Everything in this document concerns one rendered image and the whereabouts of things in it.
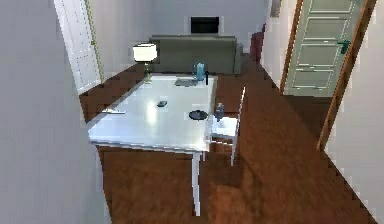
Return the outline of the black round plate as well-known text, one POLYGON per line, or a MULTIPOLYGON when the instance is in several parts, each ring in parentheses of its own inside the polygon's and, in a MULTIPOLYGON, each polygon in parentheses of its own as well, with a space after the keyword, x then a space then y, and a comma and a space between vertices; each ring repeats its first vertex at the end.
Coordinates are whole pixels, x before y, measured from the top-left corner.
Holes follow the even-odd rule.
POLYGON ((205 120, 208 114, 202 110, 194 110, 189 113, 189 118, 192 120, 205 120))

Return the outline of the grey flat cloth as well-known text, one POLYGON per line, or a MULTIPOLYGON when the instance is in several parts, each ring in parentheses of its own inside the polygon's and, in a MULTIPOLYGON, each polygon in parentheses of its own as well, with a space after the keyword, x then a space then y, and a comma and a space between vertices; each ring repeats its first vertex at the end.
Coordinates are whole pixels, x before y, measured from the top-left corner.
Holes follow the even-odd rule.
POLYGON ((175 86, 183 86, 183 87, 191 87, 196 86, 199 83, 198 80, 195 79, 184 79, 184 78, 178 78, 174 85, 175 86))

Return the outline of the white dining table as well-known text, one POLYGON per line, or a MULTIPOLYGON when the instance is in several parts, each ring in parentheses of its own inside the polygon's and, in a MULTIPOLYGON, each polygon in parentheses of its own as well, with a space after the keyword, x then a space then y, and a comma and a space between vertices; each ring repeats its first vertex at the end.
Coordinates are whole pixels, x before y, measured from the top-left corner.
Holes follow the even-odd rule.
POLYGON ((195 214, 201 214, 199 167, 200 158, 210 144, 210 121, 192 120, 189 113, 202 110, 213 113, 217 78, 209 84, 175 86, 175 76, 156 73, 150 84, 144 82, 112 104, 113 114, 101 113, 89 123, 90 142, 97 146, 173 152, 192 156, 192 194, 195 214), (168 101, 157 107, 159 101, 168 101))

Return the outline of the white chair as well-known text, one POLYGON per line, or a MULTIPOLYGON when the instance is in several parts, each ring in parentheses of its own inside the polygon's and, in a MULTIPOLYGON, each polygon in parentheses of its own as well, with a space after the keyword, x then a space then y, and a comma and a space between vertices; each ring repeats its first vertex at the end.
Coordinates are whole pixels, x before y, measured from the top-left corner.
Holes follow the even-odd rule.
POLYGON ((231 147, 230 165, 234 165, 235 152, 238 143, 241 114, 246 93, 246 87, 243 87, 240 97, 240 104, 235 117, 225 116, 217 121, 215 112, 209 116, 210 127, 209 135, 206 140, 208 144, 220 144, 231 147))

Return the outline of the blue transparent bottle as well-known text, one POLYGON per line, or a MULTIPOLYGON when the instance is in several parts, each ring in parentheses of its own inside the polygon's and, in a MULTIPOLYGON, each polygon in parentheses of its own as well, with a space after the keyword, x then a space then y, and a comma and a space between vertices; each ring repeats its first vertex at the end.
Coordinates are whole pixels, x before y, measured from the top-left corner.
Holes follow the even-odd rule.
POLYGON ((193 66, 193 76, 197 81, 202 81, 205 77, 205 65, 203 63, 197 63, 193 66))

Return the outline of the grey-green sofa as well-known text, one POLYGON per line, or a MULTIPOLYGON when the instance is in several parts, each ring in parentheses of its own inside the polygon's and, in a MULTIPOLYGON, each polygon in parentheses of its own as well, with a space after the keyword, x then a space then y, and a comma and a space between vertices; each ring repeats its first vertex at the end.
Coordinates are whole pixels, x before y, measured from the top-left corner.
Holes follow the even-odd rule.
POLYGON ((209 73, 241 73, 243 46, 235 36, 153 35, 149 40, 158 54, 153 72, 191 73, 202 63, 209 73))

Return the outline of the white shade table lamp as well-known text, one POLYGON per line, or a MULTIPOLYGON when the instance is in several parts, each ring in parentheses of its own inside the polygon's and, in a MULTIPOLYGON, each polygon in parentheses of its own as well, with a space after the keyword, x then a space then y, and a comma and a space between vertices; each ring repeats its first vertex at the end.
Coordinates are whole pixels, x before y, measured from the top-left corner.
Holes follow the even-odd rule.
POLYGON ((149 71, 150 63, 157 57, 157 47, 153 43, 141 43, 133 47, 134 60, 137 63, 144 64, 144 83, 151 83, 151 76, 149 71))

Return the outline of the pale green room door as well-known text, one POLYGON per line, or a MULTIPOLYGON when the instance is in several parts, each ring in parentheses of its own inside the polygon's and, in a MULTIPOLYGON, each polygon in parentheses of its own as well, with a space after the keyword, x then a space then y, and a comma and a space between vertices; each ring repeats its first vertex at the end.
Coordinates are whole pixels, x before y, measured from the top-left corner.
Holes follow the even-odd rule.
POLYGON ((284 94, 332 97, 364 0, 303 0, 284 94))

